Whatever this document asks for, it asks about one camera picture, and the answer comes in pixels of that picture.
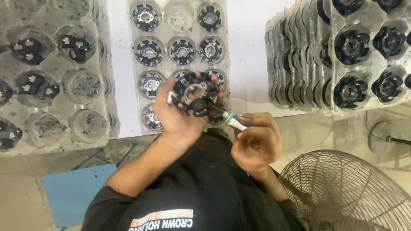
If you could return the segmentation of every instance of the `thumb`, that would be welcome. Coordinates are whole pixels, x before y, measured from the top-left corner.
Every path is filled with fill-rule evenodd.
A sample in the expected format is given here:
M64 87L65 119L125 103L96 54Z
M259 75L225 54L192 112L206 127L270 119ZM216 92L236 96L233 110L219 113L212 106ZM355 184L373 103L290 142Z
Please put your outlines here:
M169 92L172 91L174 83L174 76L170 76L167 79L167 82L158 88L156 100L161 102L167 101L167 98L169 97Z

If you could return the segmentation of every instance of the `concrete floor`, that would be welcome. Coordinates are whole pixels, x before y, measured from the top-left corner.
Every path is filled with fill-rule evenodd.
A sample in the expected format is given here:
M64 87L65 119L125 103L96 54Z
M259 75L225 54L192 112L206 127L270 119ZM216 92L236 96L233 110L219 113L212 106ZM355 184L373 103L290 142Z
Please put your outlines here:
M400 184L408 193L411 193L411 185L407 184L411 173L388 170L395 166L397 156L408 156L408 147L401 153L393 150L385 153L385 158L378 162L377 155L368 148L368 131L373 124L381 119L408 117L405 121L409 134L409 105L401 105L387 110L371 110L368 112L368 128L366 127L366 113L357 112L341 116L323 116L318 113L295 115L277 118L280 131L284 138L285 148L281 158L271 164L278 172L293 159L301 154L320 150L333 149L356 155L371 162ZM233 137L230 128L226 128ZM143 152L153 141L155 136L145 136L130 139L113 140L104 147L103 156L113 163L120 160L122 155L134 144L138 146L130 158ZM73 152L52 153L32 156L19 156L0 158L0 230L13 231L54 231L52 216L45 198L41 177L44 175L68 171L94 154L97 149L80 150ZM92 162L89 166L100 165ZM397 161L399 166L411 164L411 158ZM69 231L79 230L80 226L74 226Z

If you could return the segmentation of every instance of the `person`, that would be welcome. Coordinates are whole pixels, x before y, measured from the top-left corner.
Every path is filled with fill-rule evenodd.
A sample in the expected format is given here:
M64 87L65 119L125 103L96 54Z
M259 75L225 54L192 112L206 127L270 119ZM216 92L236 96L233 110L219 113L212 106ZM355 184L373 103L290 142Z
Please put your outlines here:
M174 82L171 76L158 90L154 105L163 133L107 180L82 230L304 230L268 165L284 146L271 114L238 116L248 128L236 131L231 143L203 133L206 117L182 115L167 103Z

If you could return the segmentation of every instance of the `fan guard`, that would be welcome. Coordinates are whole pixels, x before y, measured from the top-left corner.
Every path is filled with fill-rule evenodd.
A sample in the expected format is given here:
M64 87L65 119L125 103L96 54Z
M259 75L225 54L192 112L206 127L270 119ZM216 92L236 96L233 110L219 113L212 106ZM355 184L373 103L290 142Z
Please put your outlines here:
M279 180L310 231L411 230L411 196L351 154L303 154L285 167Z

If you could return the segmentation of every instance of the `blue stool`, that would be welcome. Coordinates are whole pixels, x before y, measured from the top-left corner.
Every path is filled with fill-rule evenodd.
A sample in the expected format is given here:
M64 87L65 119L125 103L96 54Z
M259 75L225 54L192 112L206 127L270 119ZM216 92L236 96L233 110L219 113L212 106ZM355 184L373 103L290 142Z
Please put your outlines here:
M83 223L84 214L95 195L107 179L124 163L136 146L137 144L134 144L117 164L112 164L100 157L99 155L103 150L99 150L71 171L42 178L43 188L56 228L62 228L61 231L65 231L67 227ZM105 165L81 169L93 159L97 159Z

